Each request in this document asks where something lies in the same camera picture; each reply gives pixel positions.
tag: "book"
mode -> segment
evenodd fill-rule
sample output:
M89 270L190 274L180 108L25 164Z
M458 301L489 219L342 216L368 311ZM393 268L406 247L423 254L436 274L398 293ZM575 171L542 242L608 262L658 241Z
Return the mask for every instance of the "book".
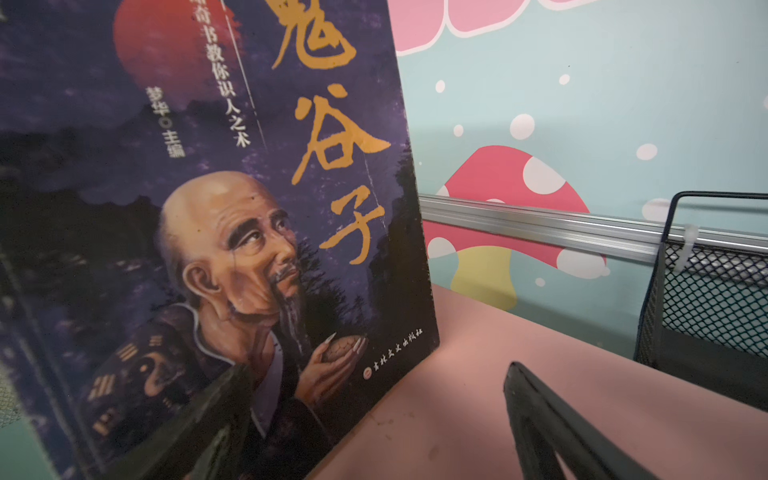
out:
M437 348L386 2L4 2L0 359L61 478L232 366L302 478Z

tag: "pink desk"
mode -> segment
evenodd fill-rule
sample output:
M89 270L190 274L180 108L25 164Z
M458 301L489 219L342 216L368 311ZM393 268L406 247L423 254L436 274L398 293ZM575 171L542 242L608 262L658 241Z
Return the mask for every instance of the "pink desk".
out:
M523 362L657 477L768 478L768 413L439 286L442 344L310 476L522 478L502 385Z

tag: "gray beard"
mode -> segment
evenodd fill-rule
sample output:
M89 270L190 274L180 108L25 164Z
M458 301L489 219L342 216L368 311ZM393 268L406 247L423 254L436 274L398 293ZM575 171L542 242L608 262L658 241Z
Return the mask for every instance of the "gray beard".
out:
M287 299L277 288L273 288L273 293L280 305L280 331L290 343L286 347L296 360L301 360L300 365L303 365L303 360L309 357L312 346L304 326L302 295L298 293Z

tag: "orange calligraphy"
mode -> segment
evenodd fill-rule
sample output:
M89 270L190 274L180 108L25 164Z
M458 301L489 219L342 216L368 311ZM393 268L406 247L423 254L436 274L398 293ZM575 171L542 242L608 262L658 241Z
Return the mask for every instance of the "orange calligraphy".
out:
M330 85L328 91L336 98L344 98L347 96L346 90L341 84ZM309 98L299 98L299 101L296 104L296 119L303 120L306 118L312 109L312 105L313 102ZM312 135L310 137L310 142L306 145L306 153L301 159L301 164L299 164L299 167L296 169L296 173L293 174L293 179L291 180L292 184L296 185L301 181L301 177L304 175L304 171L310 162L312 154L317 156L317 160L324 170L331 170L333 168L348 167L352 164L352 153L355 145L357 145L365 154L374 154L389 148L390 143L388 141L380 140L373 137L371 134L366 133L340 110L331 107L327 98L315 95L314 105L315 119ZM344 127L344 131L340 131L328 138L319 140L320 130L323 128L323 121L327 115L338 120ZM326 150L335 147L336 145L341 145L342 155L335 160L328 161Z
M293 29L296 29L296 54L301 63L309 68L328 70L342 67L355 58L357 50L333 26L333 23L326 21L326 13L320 8L319 0L310 0L308 9L299 0L266 0L266 3L277 15L280 24L286 28L280 53L277 55L272 69L277 68L277 65L283 61L283 56L293 35ZM310 36L307 38L306 31L310 28L310 23L312 30L310 30ZM341 45L342 52L329 57L314 57L307 53L304 48L304 41L311 51L325 47L338 48Z
M360 230L360 233L362 234L362 248L360 250L360 255L349 262L350 265L360 265L368 257L368 252L371 248L371 229L368 227L368 222L376 218L383 217L385 213L384 207L381 205L374 208L366 215L362 215L357 211L357 208L362 205L362 202L364 202L370 194L371 190L365 185L362 185L353 190L351 194L347 194L344 197L341 197L338 200L334 200L331 203L331 211L336 215L341 215L344 207L346 207L346 205L352 201L353 198L355 199L355 207L353 211L353 214L355 215L355 221L339 230L335 235L320 244L320 248L323 249L335 247L344 237L351 234L355 230Z

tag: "dark robe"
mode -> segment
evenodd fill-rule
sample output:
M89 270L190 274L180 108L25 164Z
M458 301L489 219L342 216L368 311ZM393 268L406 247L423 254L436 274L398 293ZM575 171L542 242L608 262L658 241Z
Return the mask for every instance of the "dark robe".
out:
M81 399L81 412L105 462L149 438L230 368L200 349L194 329L194 314L187 307L166 307L94 374L92 387ZM293 396L299 369L284 352L277 410L266 437L250 422L241 478L303 478L331 448L315 414Z

